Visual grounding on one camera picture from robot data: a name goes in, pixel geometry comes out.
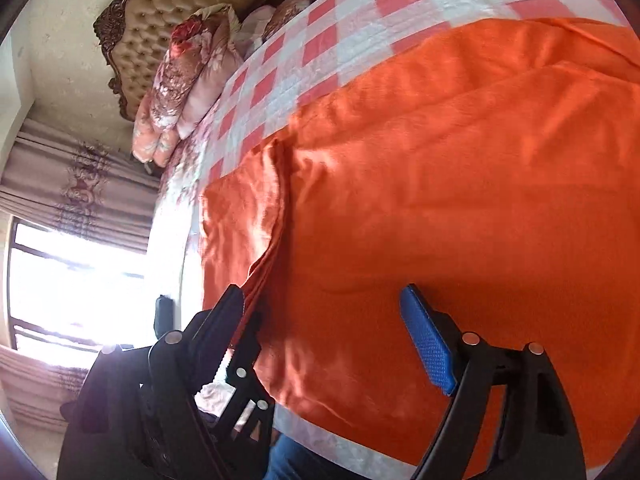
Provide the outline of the tufted tan carved headboard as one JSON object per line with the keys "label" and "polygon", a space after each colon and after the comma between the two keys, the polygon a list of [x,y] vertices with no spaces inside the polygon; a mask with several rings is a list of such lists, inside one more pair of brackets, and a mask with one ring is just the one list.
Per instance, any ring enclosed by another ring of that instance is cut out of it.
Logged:
{"label": "tufted tan carved headboard", "polygon": [[93,24],[106,64],[108,86],[118,96],[119,114],[133,120],[175,26],[195,11],[229,3],[242,15],[258,0],[113,0]]}

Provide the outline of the orange fleece pants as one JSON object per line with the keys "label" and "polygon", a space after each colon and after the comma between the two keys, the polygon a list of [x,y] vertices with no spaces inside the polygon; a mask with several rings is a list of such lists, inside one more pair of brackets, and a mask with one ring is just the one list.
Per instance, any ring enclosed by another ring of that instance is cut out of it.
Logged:
{"label": "orange fleece pants", "polygon": [[639,415],[639,40],[585,18],[445,30],[311,102],[201,196],[203,304],[262,312],[299,417],[408,464],[446,408],[408,284],[491,344],[548,351],[589,467]]}

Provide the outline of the floral pink bed sheet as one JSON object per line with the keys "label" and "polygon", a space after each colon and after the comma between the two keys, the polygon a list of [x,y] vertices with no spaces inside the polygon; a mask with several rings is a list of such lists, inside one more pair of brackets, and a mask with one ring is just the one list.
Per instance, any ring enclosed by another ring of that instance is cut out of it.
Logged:
{"label": "floral pink bed sheet", "polygon": [[213,107],[175,150],[160,182],[145,284],[151,299],[166,296],[174,302],[175,328],[186,327],[202,307],[201,194],[220,174],[218,130],[218,108]]}

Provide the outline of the floral pink folded quilt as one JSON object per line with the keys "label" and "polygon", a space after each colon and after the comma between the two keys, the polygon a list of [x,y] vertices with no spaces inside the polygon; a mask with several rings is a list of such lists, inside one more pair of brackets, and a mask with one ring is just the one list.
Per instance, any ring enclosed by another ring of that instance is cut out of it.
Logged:
{"label": "floral pink folded quilt", "polygon": [[194,133],[243,64],[235,45],[239,31],[228,3],[198,10],[172,30],[134,120],[135,159],[164,168],[178,144]]}

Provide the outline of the red white checkered plastic sheet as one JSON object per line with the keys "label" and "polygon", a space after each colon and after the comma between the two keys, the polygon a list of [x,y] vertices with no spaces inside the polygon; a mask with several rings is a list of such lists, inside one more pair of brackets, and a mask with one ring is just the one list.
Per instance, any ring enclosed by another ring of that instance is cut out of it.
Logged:
{"label": "red white checkered plastic sheet", "polygon": [[[218,107],[220,174],[208,183],[231,174],[299,108],[439,32],[481,20],[540,18],[585,18],[631,29],[614,0],[320,0],[227,84]],[[284,434],[347,470],[375,479],[407,479],[417,464],[332,434],[279,406]]]}

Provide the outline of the mauve patterned curtain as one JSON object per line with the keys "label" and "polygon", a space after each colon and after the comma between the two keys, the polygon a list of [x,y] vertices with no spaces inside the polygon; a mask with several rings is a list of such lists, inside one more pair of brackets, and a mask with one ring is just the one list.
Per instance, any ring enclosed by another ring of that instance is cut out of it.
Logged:
{"label": "mauve patterned curtain", "polygon": [[159,189],[128,157],[27,118],[2,171],[1,210],[143,254]]}

